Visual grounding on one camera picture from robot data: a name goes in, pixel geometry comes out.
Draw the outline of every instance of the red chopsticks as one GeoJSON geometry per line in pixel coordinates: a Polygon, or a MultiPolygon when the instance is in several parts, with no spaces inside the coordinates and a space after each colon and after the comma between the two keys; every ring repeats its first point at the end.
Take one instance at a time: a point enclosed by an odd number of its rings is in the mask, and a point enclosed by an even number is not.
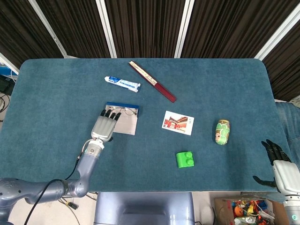
{"type": "Polygon", "coordinates": [[[156,81],[151,75],[149,75],[145,70],[139,67],[135,62],[130,61],[129,64],[135,69],[148,83],[150,83],[156,90],[162,93],[171,102],[176,101],[176,97],[169,92],[163,85],[156,81]]]}

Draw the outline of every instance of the blue table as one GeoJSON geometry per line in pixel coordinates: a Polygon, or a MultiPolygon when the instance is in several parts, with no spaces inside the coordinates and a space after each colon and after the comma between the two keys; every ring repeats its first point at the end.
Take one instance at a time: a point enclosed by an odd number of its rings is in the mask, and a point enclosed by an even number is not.
{"type": "Polygon", "coordinates": [[[261,140],[288,150],[266,69],[255,59],[134,59],[177,97],[171,103],[128,64],[131,59],[39,59],[21,69],[0,133],[1,177],[63,179],[107,101],[141,107],[135,136],[114,134],[92,175],[90,191],[270,191],[261,140]],[[138,93],[105,76],[142,83],[138,93]],[[192,135],[162,129],[165,111],[195,118],[192,135]],[[215,143],[228,119],[228,144],[215,143]],[[194,167],[177,168],[192,151],[194,167]]]}

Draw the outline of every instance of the robotic hand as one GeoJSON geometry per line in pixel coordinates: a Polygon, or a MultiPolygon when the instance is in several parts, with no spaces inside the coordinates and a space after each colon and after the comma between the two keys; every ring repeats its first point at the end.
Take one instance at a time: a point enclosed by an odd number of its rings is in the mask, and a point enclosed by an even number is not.
{"type": "Polygon", "coordinates": [[[277,188],[285,196],[284,206],[291,225],[300,225],[300,172],[295,163],[270,140],[262,142],[274,171],[274,181],[254,180],[265,186],[277,188]]]}
{"type": "Polygon", "coordinates": [[[92,129],[92,139],[88,140],[77,158],[75,168],[80,174],[78,180],[54,179],[50,182],[27,182],[15,178],[0,179],[0,225],[12,225],[8,222],[9,214],[15,203],[25,198],[34,204],[25,224],[37,203],[51,202],[61,197],[83,197],[87,194],[91,174],[104,148],[103,143],[112,140],[114,127],[121,113],[111,114],[111,110],[103,110],[92,129]]]}

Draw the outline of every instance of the toothpaste tube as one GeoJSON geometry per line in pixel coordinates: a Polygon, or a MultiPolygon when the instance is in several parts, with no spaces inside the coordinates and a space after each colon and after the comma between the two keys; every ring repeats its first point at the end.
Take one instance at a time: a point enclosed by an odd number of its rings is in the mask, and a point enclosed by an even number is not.
{"type": "Polygon", "coordinates": [[[104,79],[108,83],[112,83],[112,84],[121,86],[123,88],[126,88],[126,89],[134,91],[134,92],[138,92],[140,89],[140,86],[141,86],[140,83],[125,81],[125,80],[122,80],[120,78],[113,77],[113,76],[106,76],[104,79]]]}

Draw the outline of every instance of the can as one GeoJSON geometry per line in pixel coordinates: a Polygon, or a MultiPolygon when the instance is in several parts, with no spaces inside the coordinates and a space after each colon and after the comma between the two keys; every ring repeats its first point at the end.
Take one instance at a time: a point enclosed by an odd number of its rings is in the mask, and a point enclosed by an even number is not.
{"type": "Polygon", "coordinates": [[[230,132],[230,123],[228,120],[219,120],[216,127],[216,143],[226,144],[230,132]]]}

